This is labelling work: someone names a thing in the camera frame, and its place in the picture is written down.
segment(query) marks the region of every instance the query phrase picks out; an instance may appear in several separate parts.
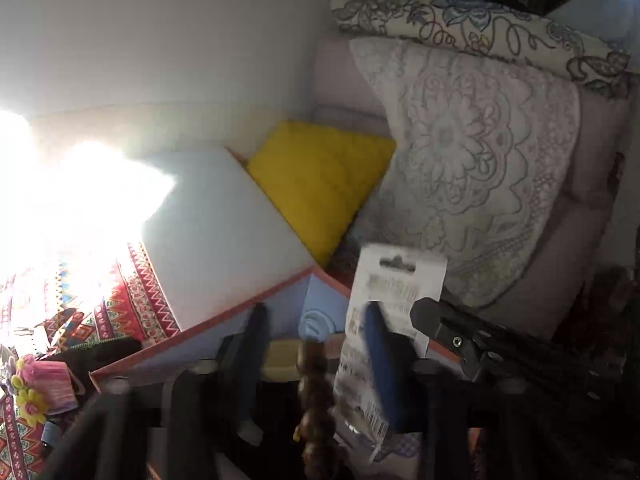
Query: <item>blanket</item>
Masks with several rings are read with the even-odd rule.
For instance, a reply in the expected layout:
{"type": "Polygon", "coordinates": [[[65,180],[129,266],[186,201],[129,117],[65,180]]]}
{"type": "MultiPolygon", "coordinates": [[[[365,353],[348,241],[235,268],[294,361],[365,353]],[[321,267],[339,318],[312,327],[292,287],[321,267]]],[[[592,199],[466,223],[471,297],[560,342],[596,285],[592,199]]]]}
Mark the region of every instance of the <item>blanket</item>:
{"type": "MultiPolygon", "coordinates": [[[[39,322],[55,351],[118,336],[159,342],[180,332],[143,244],[116,252],[108,261],[65,254],[0,283],[0,340],[17,343],[17,328],[39,322]]],[[[34,480],[42,471],[42,429],[27,425],[12,396],[0,399],[0,480],[34,480]]]]}
{"type": "Polygon", "coordinates": [[[350,45],[398,143],[350,236],[444,253],[449,291],[468,306],[490,303],[525,269],[564,181],[577,88],[410,41],[350,45]]]}

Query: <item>barcode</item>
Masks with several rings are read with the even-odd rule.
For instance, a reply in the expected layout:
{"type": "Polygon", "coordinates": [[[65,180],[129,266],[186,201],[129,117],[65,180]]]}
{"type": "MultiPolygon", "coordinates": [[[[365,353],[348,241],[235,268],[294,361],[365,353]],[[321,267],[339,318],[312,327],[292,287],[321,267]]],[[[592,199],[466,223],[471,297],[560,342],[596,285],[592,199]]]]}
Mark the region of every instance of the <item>barcode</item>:
{"type": "Polygon", "coordinates": [[[389,303],[385,301],[385,309],[405,315],[411,312],[413,306],[413,303],[389,303]]]}
{"type": "Polygon", "coordinates": [[[342,350],[340,351],[340,360],[351,360],[358,364],[369,365],[369,359],[365,357],[364,354],[357,351],[353,346],[351,346],[347,341],[342,345],[342,350]]]}
{"type": "Polygon", "coordinates": [[[395,299],[405,300],[410,304],[414,304],[414,301],[418,299],[418,294],[420,293],[415,283],[404,282],[391,276],[380,276],[379,274],[369,275],[367,289],[369,289],[369,294],[385,294],[395,299]]]}
{"type": "Polygon", "coordinates": [[[348,363],[340,362],[338,365],[338,370],[343,374],[349,377],[352,377],[356,381],[360,381],[361,383],[368,384],[369,383],[369,371],[364,368],[355,368],[348,363]]]}
{"type": "Polygon", "coordinates": [[[386,435],[388,424],[386,420],[382,418],[382,413],[380,413],[380,410],[374,402],[367,402],[367,409],[364,412],[364,416],[375,437],[382,440],[386,435]]]}

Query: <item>red patterned fabric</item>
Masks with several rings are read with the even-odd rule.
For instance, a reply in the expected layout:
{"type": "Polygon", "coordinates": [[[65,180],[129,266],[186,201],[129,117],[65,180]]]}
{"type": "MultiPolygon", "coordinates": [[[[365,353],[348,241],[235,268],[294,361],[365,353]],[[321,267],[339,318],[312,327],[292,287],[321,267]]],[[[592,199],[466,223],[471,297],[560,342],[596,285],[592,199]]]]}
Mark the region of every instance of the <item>red patterned fabric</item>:
{"type": "Polygon", "coordinates": [[[61,259],[58,314],[44,323],[57,348],[121,335],[157,343],[180,332],[142,243],[123,246],[98,276],[79,278],[76,265],[61,259]]]}
{"type": "MultiPolygon", "coordinates": [[[[108,262],[63,256],[0,284],[1,340],[38,316],[59,351],[121,335],[159,342],[180,332],[140,242],[123,245],[108,262]]],[[[42,426],[30,428],[11,396],[0,400],[0,411],[0,480],[35,478],[44,464],[42,426]]]]}

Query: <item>artificial flower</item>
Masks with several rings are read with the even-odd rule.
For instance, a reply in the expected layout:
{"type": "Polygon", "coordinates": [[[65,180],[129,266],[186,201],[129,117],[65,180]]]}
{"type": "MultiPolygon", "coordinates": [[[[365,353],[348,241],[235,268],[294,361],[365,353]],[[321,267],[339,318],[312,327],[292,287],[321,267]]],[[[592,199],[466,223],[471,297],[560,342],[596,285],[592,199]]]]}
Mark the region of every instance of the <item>artificial flower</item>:
{"type": "Polygon", "coordinates": [[[26,388],[24,381],[20,378],[20,376],[17,375],[11,377],[11,386],[14,387],[14,392],[12,393],[12,395],[15,395],[16,392],[19,392],[20,390],[26,388]]]}
{"type": "Polygon", "coordinates": [[[17,375],[22,379],[22,382],[29,384],[33,380],[33,364],[36,358],[33,354],[23,355],[15,364],[15,369],[18,370],[17,375]]]}
{"type": "Polygon", "coordinates": [[[34,428],[39,422],[44,424],[47,418],[47,403],[44,396],[30,388],[29,390],[20,390],[15,397],[16,403],[20,408],[20,416],[27,421],[27,424],[34,428]]]}
{"type": "Polygon", "coordinates": [[[12,377],[15,375],[15,357],[10,356],[0,367],[0,382],[6,387],[10,395],[15,395],[12,377]]]}

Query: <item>patterned fabric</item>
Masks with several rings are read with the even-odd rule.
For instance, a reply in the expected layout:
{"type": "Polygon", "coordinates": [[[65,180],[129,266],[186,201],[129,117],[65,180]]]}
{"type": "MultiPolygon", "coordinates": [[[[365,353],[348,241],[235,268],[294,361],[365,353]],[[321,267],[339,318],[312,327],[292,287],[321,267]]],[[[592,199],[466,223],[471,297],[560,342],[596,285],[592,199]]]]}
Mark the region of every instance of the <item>patterned fabric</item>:
{"type": "Polygon", "coordinates": [[[607,96],[625,97],[630,57],[564,25],[492,2],[331,0],[341,30],[533,65],[607,96]]]}
{"type": "Polygon", "coordinates": [[[60,350],[117,336],[156,343],[180,332],[142,243],[123,246],[97,275],[84,270],[73,257],[60,259],[58,314],[44,322],[60,350]]]}
{"type": "Polygon", "coordinates": [[[449,291],[468,306],[491,302],[521,275],[562,186],[577,87],[410,41],[350,46],[398,143],[351,235],[446,254],[449,291]]]}
{"type": "Polygon", "coordinates": [[[420,453],[421,447],[421,433],[395,434],[383,442],[373,461],[382,462],[390,454],[396,454],[402,458],[414,458],[420,453]]]}
{"type": "MultiPolygon", "coordinates": [[[[28,316],[48,317],[43,325],[59,351],[114,336],[159,342],[180,332],[139,242],[123,245],[108,263],[63,256],[12,276],[0,286],[0,308],[0,337],[28,316]]],[[[12,396],[4,396],[0,407],[0,480],[34,479],[44,466],[42,425],[27,426],[12,396]]]]}

